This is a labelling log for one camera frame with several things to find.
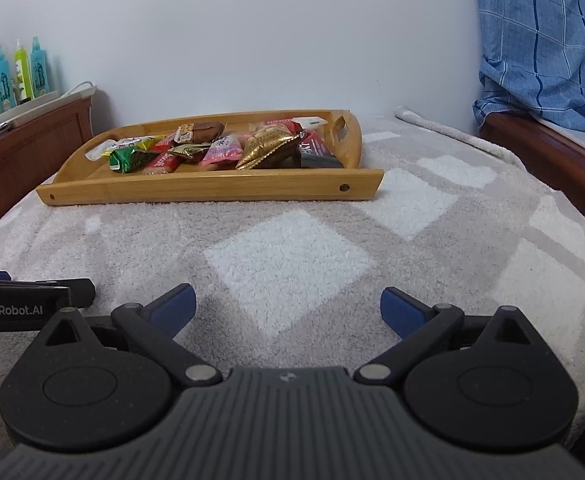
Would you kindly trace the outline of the clear white candy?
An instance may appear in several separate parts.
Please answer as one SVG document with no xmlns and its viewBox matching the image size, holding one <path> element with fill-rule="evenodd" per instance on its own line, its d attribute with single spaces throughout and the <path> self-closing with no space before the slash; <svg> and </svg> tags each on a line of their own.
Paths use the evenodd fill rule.
<svg viewBox="0 0 585 480">
<path fill-rule="evenodd" d="M 326 120 L 319 116 L 293 117 L 291 121 L 298 126 L 300 131 L 320 131 L 327 125 Z"/>
</svg>

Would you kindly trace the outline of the gold foil snack packet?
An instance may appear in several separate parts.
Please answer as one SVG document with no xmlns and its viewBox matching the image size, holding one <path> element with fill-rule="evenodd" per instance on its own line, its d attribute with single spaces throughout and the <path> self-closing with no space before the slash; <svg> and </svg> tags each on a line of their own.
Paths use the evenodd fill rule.
<svg viewBox="0 0 585 480">
<path fill-rule="evenodd" d="M 211 143 L 183 143 L 172 146 L 168 152 L 176 157 L 181 157 L 186 164 L 199 164 L 211 147 Z"/>
</svg>

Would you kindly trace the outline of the brown chocolate cone snack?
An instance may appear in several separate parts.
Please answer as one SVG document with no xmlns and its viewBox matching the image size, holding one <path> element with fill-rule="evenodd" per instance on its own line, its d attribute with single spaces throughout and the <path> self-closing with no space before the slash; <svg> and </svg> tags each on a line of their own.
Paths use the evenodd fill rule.
<svg viewBox="0 0 585 480">
<path fill-rule="evenodd" d="M 205 144 L 212 143 L 224 131 L 222 122 L 186 122 L 178 126 L 173 141 L 176 144 Z"/>
</svg>

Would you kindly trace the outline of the brown wooden cabinet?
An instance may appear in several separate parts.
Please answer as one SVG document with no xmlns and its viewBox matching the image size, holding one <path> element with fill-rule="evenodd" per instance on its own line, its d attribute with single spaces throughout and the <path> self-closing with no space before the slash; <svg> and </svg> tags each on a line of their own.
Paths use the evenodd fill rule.
<svg viewBox="0 0 585 480">
<path fill-rule="evenodd" d="M 0 219 L 92 139 L 91 107 L 76 100 L 0 133 Z"/>
</svg>

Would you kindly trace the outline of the red Biscoff biscuit packet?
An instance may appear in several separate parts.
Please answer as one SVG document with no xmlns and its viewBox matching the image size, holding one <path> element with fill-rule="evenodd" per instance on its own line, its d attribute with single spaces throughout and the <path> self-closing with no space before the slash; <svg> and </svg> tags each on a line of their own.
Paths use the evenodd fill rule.
<svg viewBox="0 0 585 480">
<path fill-rule="evenodd" d="M 303 130 L 302 125 L 300 125 L 299 122 L 295 122 L 294 119 L 291 118 L 267 120 L 266 122 L 261 122 L 261 124 L 258 126 L 258 129 L 270 127 L 285 128 L 291 134 L 298 134 Z"/>
</svg>

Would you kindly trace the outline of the blue plaid bedding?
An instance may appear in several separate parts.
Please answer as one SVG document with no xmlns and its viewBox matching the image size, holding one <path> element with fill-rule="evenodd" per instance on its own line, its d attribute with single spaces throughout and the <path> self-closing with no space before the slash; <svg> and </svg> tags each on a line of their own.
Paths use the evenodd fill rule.
<svg viewBox="0 0 585 480">
<path fill-rule="evenodd" d="M 585 133 L 585 0 L 477 1 L 477 124 L 521 113 Z"/>
</svg>

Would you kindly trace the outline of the green foil snack packet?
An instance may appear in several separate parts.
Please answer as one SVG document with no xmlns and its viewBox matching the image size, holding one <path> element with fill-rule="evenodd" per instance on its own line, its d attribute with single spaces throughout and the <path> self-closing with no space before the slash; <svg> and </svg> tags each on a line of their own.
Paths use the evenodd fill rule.
<svg viewBox="0 0 585 480">
<path fill-rule="evenodd" d="M 118 148 L 108 156 L 108 166 L 118 174 L 131 174 L 152 162 L 157 153 L 141 150 L 140 148 Z"/>
</svg>

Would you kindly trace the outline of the brown wooden bed frame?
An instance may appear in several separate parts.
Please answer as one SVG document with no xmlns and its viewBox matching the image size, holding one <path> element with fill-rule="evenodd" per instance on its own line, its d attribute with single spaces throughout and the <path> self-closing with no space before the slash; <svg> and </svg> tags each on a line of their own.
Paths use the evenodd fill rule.
<svg viewBox="0 0 585 480">
<path fill-rule="evenodd" d="M 479 136 L 507 148 L 539 180 L 563 192 L 585 216 L 585 148 L 530 116 L 493 113 Z"/>
</svg>

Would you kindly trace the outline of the pink pastry packet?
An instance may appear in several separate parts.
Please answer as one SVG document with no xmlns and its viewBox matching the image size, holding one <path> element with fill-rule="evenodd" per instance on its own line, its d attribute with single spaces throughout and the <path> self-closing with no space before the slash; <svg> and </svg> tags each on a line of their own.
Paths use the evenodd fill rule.
<svg viewBox="0 0 585 480">
<path fill-rule="evenodd" d="M 242 153 L 242 141 L 236 133 L 231 133 L 215 140 L 199 165 L 207 169 L 233 169 L 242 159 Z"/>
</svg>

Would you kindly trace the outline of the red gold peanut bag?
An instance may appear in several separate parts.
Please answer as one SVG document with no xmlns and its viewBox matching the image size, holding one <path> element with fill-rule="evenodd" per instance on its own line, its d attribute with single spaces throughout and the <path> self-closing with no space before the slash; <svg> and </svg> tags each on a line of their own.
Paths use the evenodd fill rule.
<svg viewBox="0 0 585 480">
<path fill-rule="evenodd" d="M 272 169 L 293 156 L 300 143 L 300 133 L 291 134 L 285 128 L 262 128 L 248 136 L 244 144 L 242 159 L 236 170 Z"/>
</svg>

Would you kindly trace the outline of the long red wafer bar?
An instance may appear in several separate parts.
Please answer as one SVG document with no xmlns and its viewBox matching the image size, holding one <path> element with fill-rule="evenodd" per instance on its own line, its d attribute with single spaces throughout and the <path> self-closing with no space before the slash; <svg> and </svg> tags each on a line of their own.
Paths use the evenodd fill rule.
<svg viewBox="0 0 585 480">
<path fill-rule="evenodd" d="M 170 150 L 170 148 L 172 148 L 172 146 L 174 145 L 175 135 L 176 135 L 176 132 L 173 131 L 172 133 L 168 134 L 167 136 L 164 136 L 161 140 L 159 140 L 157 143 L 155 143 L 150 148 L 151 153 L 162 154 L 162 153 Z"/>
</svg>

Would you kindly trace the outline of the green spray bottle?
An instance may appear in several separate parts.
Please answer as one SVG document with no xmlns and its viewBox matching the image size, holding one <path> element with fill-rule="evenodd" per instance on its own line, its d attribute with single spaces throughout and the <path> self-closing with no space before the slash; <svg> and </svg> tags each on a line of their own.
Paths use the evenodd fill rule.
<svg viewBox="0 0 585 480">
<path fill-rule="evenodd" d="M 33 99 L 33 90 L 31 74 L 29 68 L 29 59 L 26 49 L 20 40 L 16 42 L 15 66 L 18 88 L 18 101 L 20 103 L 28 102 Z"/>
</svg>

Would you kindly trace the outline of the grey white checked blanket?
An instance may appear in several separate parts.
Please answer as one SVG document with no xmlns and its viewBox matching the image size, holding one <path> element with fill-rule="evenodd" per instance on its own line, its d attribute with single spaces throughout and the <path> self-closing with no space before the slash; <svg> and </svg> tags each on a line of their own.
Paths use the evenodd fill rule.
<svg viewBox="0 0 585 480">
<path fill-rule="evenodd" d="M 579 390 L 568 440 L 585 464 L 585 216 L 498 150 L 412 118 L 362 119 L 369 202 L 54 207 L 35 192 L 0 219 L 0 271 L 89 278 L 107 314 L 189 283 L 181 344 L 236 365 L 354 370 L 397 340 L 381 293 L 485 315 L 520 308 Z"/>
</svg>

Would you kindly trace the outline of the clear bag nougat snack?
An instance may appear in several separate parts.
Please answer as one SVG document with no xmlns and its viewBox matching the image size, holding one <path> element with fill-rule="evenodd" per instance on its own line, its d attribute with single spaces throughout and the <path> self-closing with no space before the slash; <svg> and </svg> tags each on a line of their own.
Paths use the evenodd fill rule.
<svg viewBox="0 0 585 480">
<path fill-rule="evenodd" d="M 239 133 L 242 136 L 253 136 L 263 127 L 265 127 L 265 122 L 250 122 L 249 124 L 246 124 L 244 128 L 240 129 Z"/>
</svg>

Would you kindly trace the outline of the red black snack bar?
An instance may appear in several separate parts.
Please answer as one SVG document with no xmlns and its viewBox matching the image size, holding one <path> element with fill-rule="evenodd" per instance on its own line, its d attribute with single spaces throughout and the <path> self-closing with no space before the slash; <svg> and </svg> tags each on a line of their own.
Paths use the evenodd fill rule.
<svg viewBox="0 0 585 480">
<path fill-rule="evenodd" d="M 303 131 L 299 143 L 301 168 L 343 168 L 343 164 L 314 131 Z"/>
</svg>

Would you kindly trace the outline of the teal spray bottle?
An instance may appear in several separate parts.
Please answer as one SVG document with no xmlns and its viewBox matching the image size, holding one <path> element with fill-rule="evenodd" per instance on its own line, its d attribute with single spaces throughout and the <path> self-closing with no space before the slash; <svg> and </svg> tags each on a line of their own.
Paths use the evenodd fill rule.
<svg viewBox="0 0 585 480">
<path fill-rule="evenodd" d="M 4 49 L 0 46 L 0 110 L 2 113 L 16 106 L 10 67 Z"/>
<path fill-rule="evenodd" d="M 38 37 L 32 39 L 31 77 L 33 93 L 36 98 L 50 93 L 50 77 L 47 70 L 46 51 L 41 47 Z"/>
</svg>

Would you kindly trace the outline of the yellow biscuit packet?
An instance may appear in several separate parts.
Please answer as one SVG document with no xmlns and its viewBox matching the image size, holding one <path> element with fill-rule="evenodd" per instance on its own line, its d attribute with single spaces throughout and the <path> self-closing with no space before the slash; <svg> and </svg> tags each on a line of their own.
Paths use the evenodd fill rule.
<svg viewBox="0 0 585 480">
<path fill-rule="evenodd" d="M 106 148 L 103 148 L 100 154 L 102 157 L 107 157 L 111 153 L 118 150 L 124 150 L 125 148 L 149 151 L 162 139 L 163 136 L 132 136 L 132 138 L 123 138 L 119 140 L 109 139 L 105 142 Z"/>
</svg>

